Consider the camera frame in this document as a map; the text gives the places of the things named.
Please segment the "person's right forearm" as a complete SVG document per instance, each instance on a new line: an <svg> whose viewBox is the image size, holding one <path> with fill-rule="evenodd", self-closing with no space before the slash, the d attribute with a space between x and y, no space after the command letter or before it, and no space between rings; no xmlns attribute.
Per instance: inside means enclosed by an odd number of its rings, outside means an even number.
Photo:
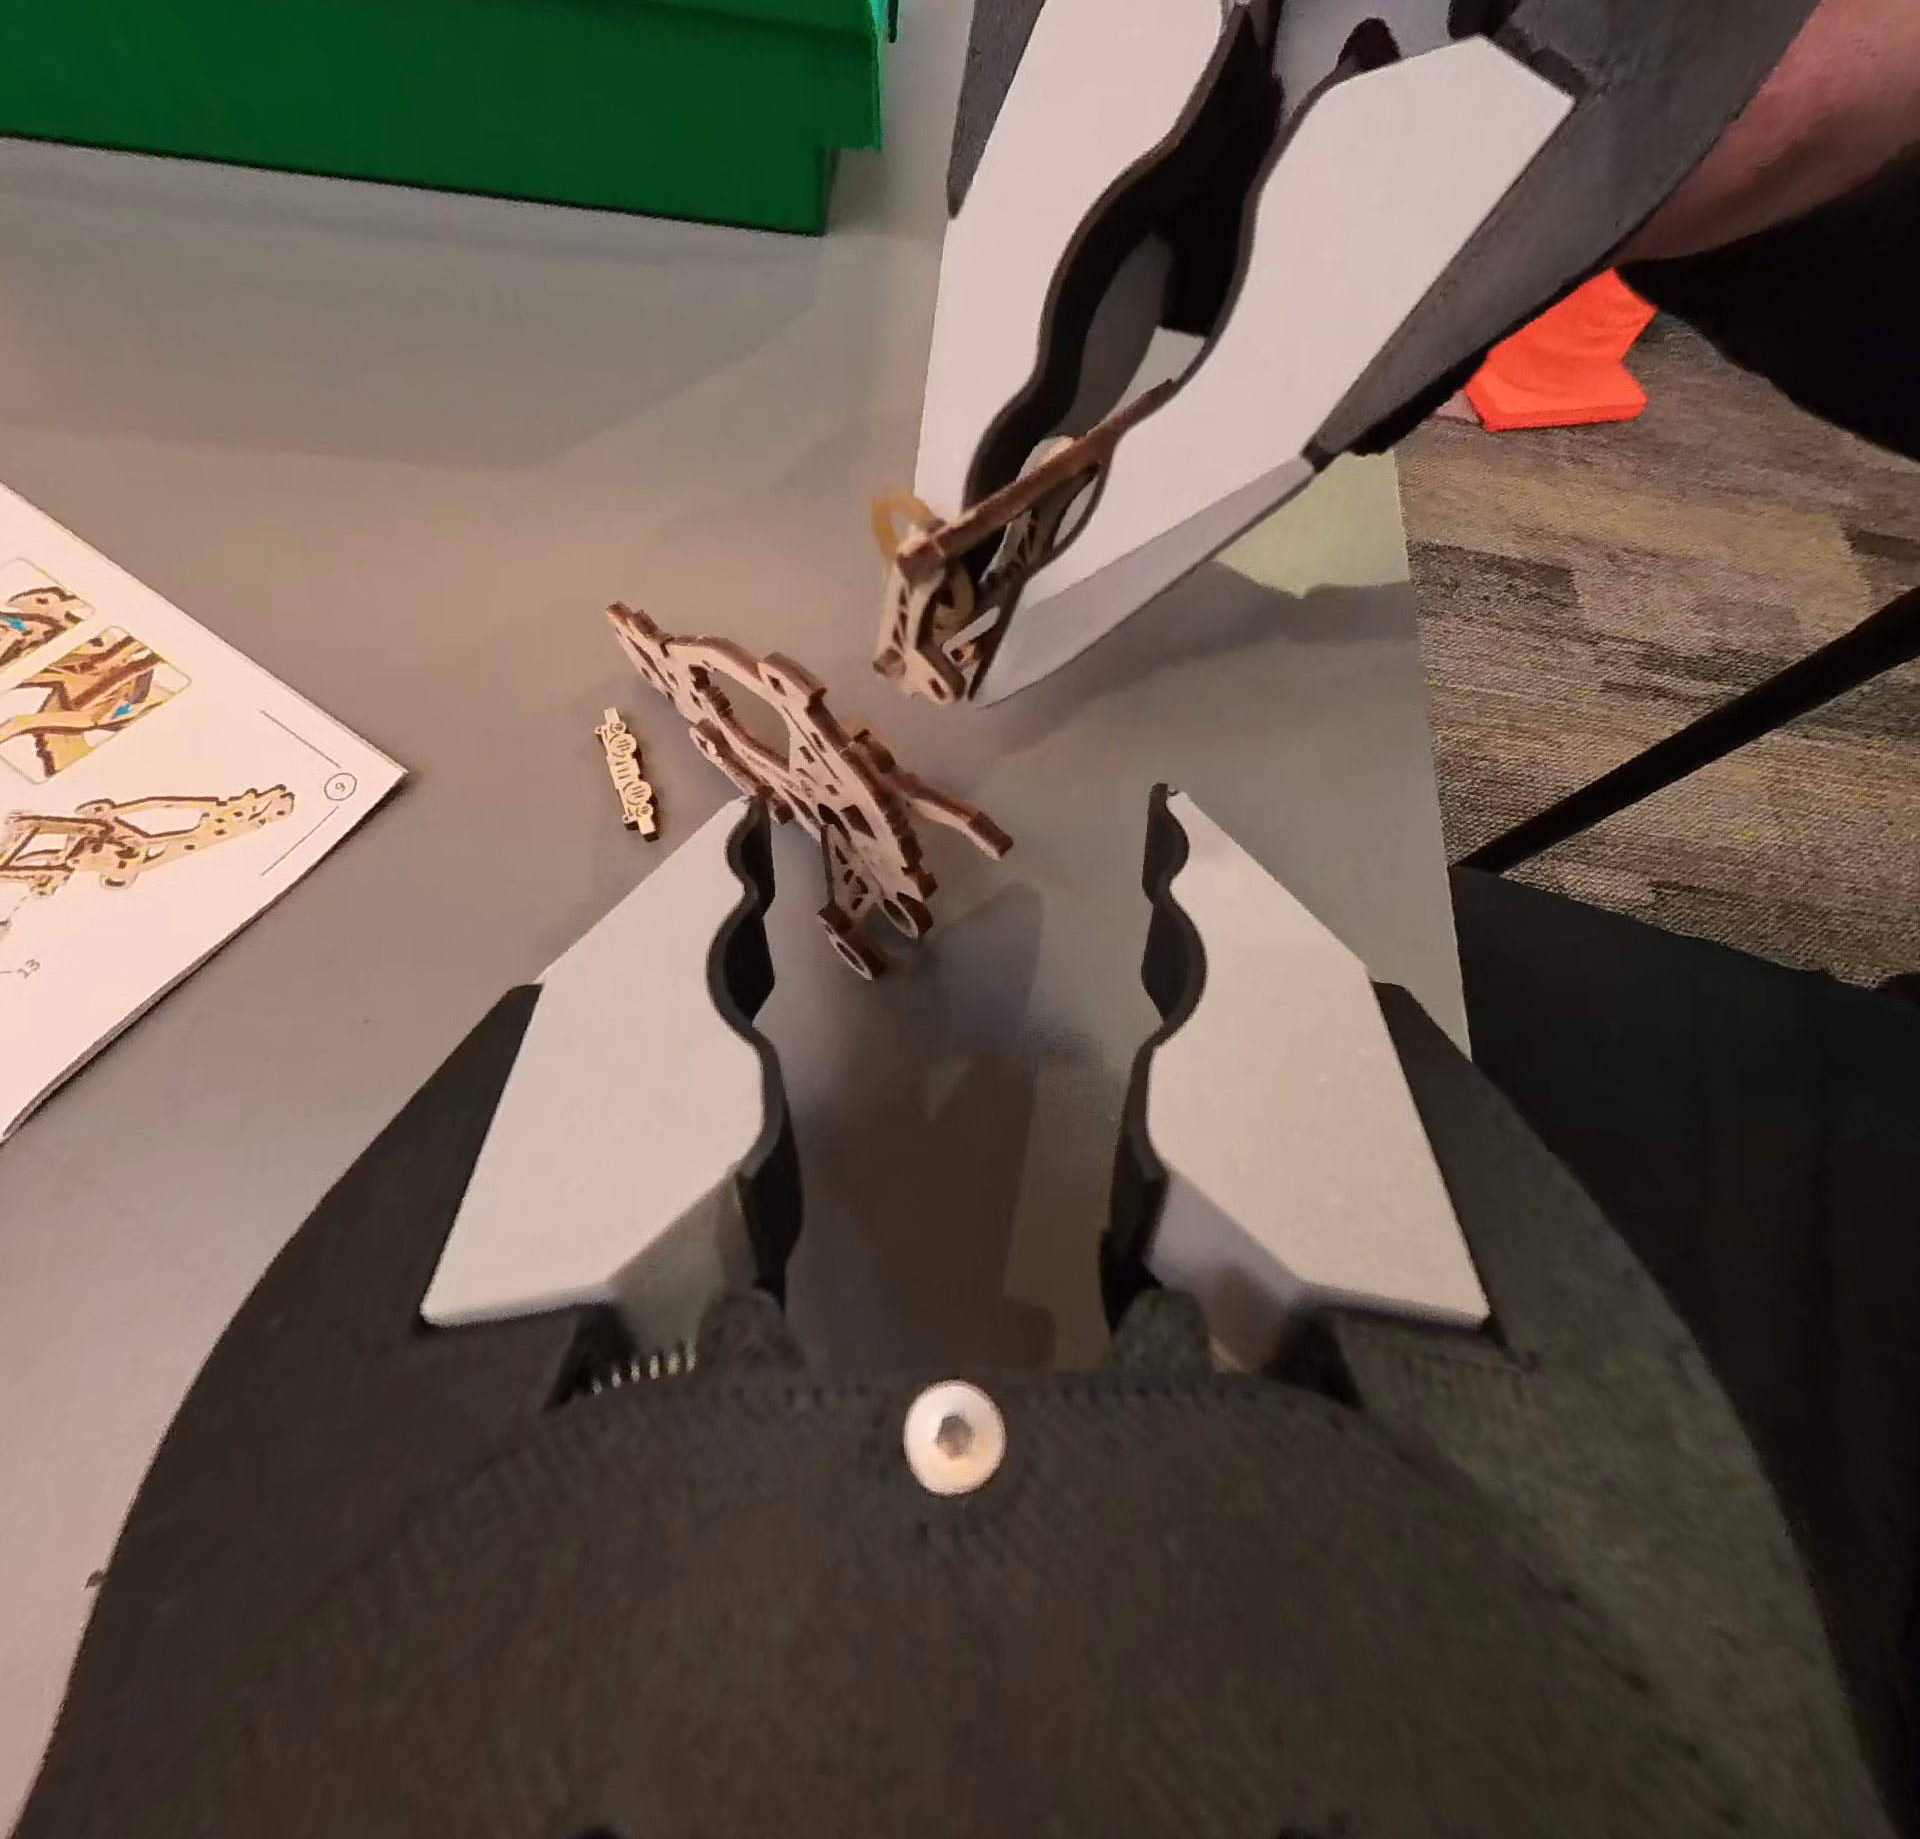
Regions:
<svg viewBox="0 0 1920 1839"><path fill-rule="evenodd" d="M1803 414L1917 459L1917 150L1800 218L1620 272Z"/></svg>

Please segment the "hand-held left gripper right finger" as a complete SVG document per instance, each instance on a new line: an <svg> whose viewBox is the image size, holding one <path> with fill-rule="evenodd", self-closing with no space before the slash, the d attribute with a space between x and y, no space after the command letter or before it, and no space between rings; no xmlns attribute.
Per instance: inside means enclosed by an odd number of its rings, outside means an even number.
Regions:
<svg viewBox="0 0 1920 1839"><path fill-rule="evenodd" d="M1266 1373L1324 1312L1476 1336L1490 1302L1367 968L1186 793L1148 796L1138 981L1103 1227L1110 1329L1192 1299Z"/></svg>

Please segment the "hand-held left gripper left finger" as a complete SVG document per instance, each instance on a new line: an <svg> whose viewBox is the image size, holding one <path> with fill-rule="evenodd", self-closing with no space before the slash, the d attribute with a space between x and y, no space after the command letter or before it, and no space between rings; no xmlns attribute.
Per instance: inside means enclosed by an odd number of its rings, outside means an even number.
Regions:
<svg viewBox="0 0 1920 1839"><path fill-rule="evenodd" d="M611 1308L696 1329L723 1293L782 1295L802 1185L758 1028L772 902L772 822L738 798L544 968L426 1325Z"/></svg>

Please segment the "black floor stand pole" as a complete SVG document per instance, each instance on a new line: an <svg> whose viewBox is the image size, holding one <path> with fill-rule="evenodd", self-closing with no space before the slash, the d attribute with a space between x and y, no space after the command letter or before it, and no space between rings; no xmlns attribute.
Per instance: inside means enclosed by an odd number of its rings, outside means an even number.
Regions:
<svg viewBox="0 0 1920 1839"><path fill-rule="evenodd" d="M1455 865L1507 873L1914 660L1917 589L1909 589L1830 646L1726 699L1543 811L1523 817Z"/></svg>

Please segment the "wooden model frame part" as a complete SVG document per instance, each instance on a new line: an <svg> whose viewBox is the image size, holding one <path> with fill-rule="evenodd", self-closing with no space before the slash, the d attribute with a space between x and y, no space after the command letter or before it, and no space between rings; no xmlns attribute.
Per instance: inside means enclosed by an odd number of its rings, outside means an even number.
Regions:
<svg viewBox="0 0 1920 1839"><path fill-rule="evenodd" d="M1174 392L1165 378L1087 433L1042 442L1008 484L952 518L911 490L871 497L882 558L872 670L938 708L971 699L1022 589L1056 559L1075 513L1097 500L1117 445Z"/></svg>

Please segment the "orange red plastic piece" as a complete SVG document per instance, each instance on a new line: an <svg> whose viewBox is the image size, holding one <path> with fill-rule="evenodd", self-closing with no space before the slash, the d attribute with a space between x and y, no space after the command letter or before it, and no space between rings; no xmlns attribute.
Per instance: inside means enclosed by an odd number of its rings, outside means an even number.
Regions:
<svg viewBox="0 0 1920 1839"><path fill-rule="evenodd" d="M1636 419L1644 391L1626 357L1654 317L1654 302L1608 268L1500 339L1466 378L1462 398L1488 433Z"/></svg>

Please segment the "person's right hand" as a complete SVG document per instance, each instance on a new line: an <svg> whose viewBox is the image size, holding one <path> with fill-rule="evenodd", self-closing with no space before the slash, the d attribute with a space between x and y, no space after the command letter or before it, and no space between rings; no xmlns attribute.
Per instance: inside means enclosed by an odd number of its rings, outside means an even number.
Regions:
<svg viewBox="0 0 1920 1839"><path fill-rule="evenodd" d="M1917 0L1817 0L1746 107L1618 262L1746 240L1876 177L1917 143Z"/></svg>

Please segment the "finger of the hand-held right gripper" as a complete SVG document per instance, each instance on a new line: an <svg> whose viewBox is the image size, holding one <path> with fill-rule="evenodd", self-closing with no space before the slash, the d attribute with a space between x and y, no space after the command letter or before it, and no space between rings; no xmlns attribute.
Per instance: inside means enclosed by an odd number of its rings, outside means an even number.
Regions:
<svg viewBox="0 0 1920 1839"><path fill-rule="evenodd" d="M1315 435L1571 102L1485 37L1315 97L1260 182L1217 337L1118 435L1076 534L988 630L971 702L1056 672L1299 493Z"/></svg>
<svg viewBox="0 0 1920 1839"><path fill-rule="evenodd" d="M916 490L956 515L1127 392L1162 323L1155 172L1223 0L1042 0L946 220Z"/></svg>

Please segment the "open instruction booklet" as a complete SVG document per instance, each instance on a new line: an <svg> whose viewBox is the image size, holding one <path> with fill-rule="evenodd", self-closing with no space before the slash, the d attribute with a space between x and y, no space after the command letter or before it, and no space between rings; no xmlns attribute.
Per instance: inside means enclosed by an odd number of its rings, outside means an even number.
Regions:
<svg viewBox="0 0 1920 1839"><path fill-rule="evenodd" d="M403 777L3 490L3 1134Z"/></svg>

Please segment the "small toothed wooden part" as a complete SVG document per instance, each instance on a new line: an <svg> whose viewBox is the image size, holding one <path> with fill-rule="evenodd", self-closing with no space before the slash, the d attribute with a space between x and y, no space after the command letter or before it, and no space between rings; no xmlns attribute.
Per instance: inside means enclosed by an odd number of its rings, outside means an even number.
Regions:
<svg viewBox="0 0 1920 1839"><path fill-rule="evenodd" d="M622 828L632 831L642 842L656 842L658 841L656 793L642 763L636 730L626 723L622 709L602 708L593 736L602 746L611 793L618 803Z"/></svg>

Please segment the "wooden model lever assembly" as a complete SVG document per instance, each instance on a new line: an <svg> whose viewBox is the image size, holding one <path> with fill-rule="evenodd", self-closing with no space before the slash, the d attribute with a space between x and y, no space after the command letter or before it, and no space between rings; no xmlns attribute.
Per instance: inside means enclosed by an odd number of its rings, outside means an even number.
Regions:
<svg viewBox="0 0 1920 1839"><path fill-rule="evenodd" d="M826 685L785 654L758 654L708 633L667 633L648 612L608 606L611 630L645 678L687 722L689 742L728 783L817 842L826 900L817 920L865 981L884 955L865 936L880 920L904 938L930 926L935 876L916 817L943 825L988 859L1011 838L981 807L902 769L865 723L843 723Z"/></svg>

